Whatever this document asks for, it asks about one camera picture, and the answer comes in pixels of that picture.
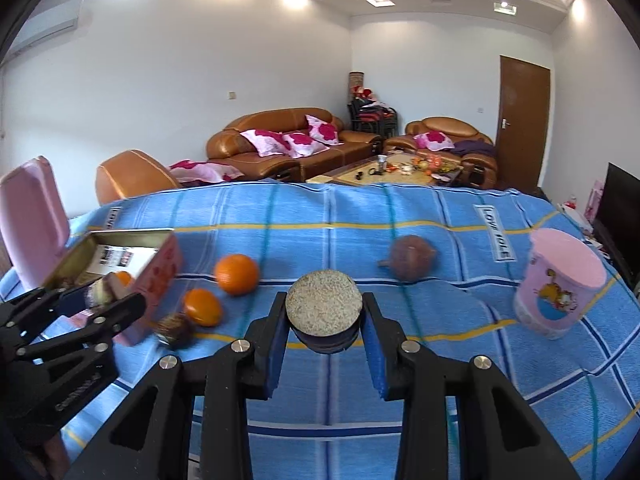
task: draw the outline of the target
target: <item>black tv screen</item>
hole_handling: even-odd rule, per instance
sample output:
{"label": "black tv screen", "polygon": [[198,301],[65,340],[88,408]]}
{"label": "black tv screen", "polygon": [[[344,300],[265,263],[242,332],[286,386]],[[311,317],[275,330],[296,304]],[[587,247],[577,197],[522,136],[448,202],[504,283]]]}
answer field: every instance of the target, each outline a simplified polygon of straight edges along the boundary
{"label": "black tv screen", "polygon": [[594,229],[614,266],[634,286],[640,272],[640,180],[613,164],[609,164]]}

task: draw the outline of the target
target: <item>wooden door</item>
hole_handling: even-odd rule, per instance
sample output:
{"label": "wooden door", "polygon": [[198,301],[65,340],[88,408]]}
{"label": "wooden door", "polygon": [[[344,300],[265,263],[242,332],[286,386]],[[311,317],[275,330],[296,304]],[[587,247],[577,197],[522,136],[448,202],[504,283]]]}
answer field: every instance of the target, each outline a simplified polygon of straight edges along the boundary
{"label": "wooden door", "polygon": [[498,186],[535,192],[545,153],[551,70],[500,56]]}

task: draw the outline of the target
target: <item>orange fruit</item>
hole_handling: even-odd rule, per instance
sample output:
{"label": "orange fruit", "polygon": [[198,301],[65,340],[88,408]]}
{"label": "orange fruit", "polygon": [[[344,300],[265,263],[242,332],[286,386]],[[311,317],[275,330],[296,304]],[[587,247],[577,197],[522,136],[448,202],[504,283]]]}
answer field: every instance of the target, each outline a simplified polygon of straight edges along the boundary
{"label": "orange fruit", "polygon": [[119,270],[116,272],[116,276],[122,283],[122,286],[129,286],[129,283],[132,282],[133,276],[131,276],[126,270]]}
{"label": "orange fruit", "polygon": [[216,326],[224,311],[220,300],[204,288],[192,288],[182,298],[184,313],[201,326]]}
{"label": "orange fruit", "polygon": [[258,265],[244,254],[230,254],[222,258],[213,269],[218,286],[227,294],[248,294],[260,282]]}

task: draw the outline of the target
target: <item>coffee table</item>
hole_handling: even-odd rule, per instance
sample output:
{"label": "coffee table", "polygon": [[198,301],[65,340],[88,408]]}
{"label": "coffee table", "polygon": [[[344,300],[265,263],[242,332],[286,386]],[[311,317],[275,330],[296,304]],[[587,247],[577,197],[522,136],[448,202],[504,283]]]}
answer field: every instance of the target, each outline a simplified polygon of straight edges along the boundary
{"label": "coffee table", "polygon": [[[388,155],[387,162],[392,164],[411,163],[411,159],[415,155],[407,153],[391,153]],[[372,156],[366,160],[360,160],[353,164],[348,164],[337,170],[328,171],[322,175],[318,175],[307,179],[310,184],[343,184],[344,186],[366,186],[367,184],[380,184],[386,182],[388,184],[418,184],[419,186],[454,186],[456,180],[460,176],[462,170],[455,170],[446,175],[451,179],[449,182],[438,180],[421,171],[414,171],[411,175],[403,175],[400,171],[393,173],[384,173],[382,175],[370,175],[371,168],[378,168],[378,158]],[[357,180],[356,175],[362,172],[362,179]]]}

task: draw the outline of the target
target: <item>silver screw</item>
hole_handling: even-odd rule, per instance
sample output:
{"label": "silver screw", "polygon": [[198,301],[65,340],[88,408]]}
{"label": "silver screw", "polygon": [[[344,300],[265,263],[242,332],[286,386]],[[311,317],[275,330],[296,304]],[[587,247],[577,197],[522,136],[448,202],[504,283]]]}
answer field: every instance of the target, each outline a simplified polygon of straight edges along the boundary
{"label": "silver screw", "polygon": [[414,341],[413,339],[407,339],[406,341],[402,341],[400,348],[408,354],[415,354],[416,352],[420,351],[420,343]]}
{"label": "silver screw", "polygon": [[251,343],[249,343],[246,339],[236,339],[231,343],[231,349],[234,352],[246,352],[249,348],[251,348]]}
{"label": "silver screw", "polygon": [[165,355],[158,364],[162,370],[170,370],[178,364],[178,359],[174,355]]}
{"label": "silver screw", "polygon": [[474,357],[474,364],[476,368],[480,368],[481,370],[488,370],[491,368],[491,359],[489,359],[486,355],[477,355]]}

